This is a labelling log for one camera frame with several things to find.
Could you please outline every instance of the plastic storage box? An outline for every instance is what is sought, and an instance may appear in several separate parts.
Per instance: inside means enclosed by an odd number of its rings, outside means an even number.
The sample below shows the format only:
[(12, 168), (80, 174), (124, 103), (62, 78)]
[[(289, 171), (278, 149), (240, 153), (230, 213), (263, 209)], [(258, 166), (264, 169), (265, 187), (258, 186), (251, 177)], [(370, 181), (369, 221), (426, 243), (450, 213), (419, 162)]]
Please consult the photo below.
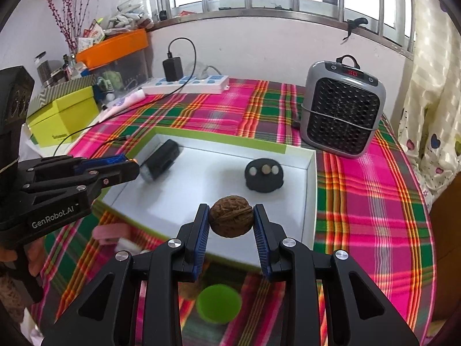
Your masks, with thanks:
[(102, 92), (121, 97), (148, 80), (147, 47), (146, 31), (136, 30), (80, 52), (77, 61), (85, 63), (96, 76)]

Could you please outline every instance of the white cable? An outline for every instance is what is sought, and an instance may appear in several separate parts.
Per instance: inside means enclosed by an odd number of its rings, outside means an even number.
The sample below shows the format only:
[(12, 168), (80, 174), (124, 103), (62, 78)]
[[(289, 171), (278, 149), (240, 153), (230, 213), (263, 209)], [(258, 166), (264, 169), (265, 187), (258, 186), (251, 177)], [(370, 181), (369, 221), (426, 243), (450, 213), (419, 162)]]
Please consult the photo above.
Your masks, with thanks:
[(8, 169), (10, 166), (13, 166), (14, 164), (16, 164), (18, 161), (19, 161), (19, 157), (16, 160), (14, 160), (11, 164), (8, 164), (4, 168), (1, 168), (0, 169), (0, 174), (3, 173), (6, 169)]

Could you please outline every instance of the white tray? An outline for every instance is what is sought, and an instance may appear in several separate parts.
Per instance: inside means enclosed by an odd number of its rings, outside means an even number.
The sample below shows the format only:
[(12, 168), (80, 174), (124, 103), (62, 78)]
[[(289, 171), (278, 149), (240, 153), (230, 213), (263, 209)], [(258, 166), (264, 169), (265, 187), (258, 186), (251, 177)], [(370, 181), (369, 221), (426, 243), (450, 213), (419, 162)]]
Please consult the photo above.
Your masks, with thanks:
[[(112, 187), (103, 197), (107, 206), (144, 230), (167, 239), (176, 237), (181, 225), (194, 220), (201, 203), (211, 207), (224, 196), (240, 195), (251, 206), (262, 203), (269, 220), (281, 224), (288, 237), (313, 247), (317, 214), (315, 151), (221, 134), (155, 129), (162, 133), (150, 137), (142, 149), (137, 147), (138, 153), (132, 152), (135, 155), (131, 157), (141, 164), (168, 139), (181, 146), (179, 157), (153, 183), (139, 176), (135, 181)], [(258, 158), (271, 158), (281, 164), (282, 188), (261, 194), (246, 187), (245, 167)], [(260, 266), (253, 230), (232, 239), (219, 237), (210, 230), (207, 253)]]

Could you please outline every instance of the cardboard box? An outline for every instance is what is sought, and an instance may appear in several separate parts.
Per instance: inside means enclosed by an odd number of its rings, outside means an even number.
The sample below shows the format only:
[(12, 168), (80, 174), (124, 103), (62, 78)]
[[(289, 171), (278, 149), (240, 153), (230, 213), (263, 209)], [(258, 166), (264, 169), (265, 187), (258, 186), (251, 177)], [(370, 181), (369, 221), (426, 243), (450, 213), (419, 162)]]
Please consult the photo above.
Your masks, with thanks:
[[(98, 113), (93, 87), (86, 87), (47, 104), (28, 117), (27, 124), (41, 147), (55, 146), (73, 132), (87, 127)], [(71, 143), (79, 135), (65, 142)]]
[(31, 116), (39, 109), (51, 103), (52, 101), (66, 96), (72, 92), (85, 89), (89, 86), (93, 86), (94, 84), (96, 84), (96, 77), (90, 75), (78, 79), (71, 79), (68, 82), (44, 89), (29, 103), (27, 115)]

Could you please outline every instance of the white cloth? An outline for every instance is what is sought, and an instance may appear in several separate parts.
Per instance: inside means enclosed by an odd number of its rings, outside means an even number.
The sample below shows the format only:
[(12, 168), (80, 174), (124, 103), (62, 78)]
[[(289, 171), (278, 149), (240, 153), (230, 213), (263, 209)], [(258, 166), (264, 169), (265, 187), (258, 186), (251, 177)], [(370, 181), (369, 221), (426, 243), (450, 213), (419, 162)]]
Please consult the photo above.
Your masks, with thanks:
[(461, 36), (439, 0), (415, 0), (416, 43), (398, 140), (428, 208), (461, 170)]
[(41, 158), (40, 151), (31, 141), (31, 132), (26, 124), (22, 125), (19, 141), (19, 161)]

